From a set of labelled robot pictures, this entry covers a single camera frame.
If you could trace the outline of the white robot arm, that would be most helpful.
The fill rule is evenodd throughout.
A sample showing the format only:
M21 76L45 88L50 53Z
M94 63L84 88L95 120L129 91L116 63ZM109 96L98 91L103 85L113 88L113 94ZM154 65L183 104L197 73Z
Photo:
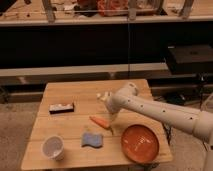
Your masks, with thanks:
M105 92L104 103L111 115L126 109L170 125L209 144L203 171L213 171L213 114L205 110L183 107L138 96L138 88L127 82L116 92Z

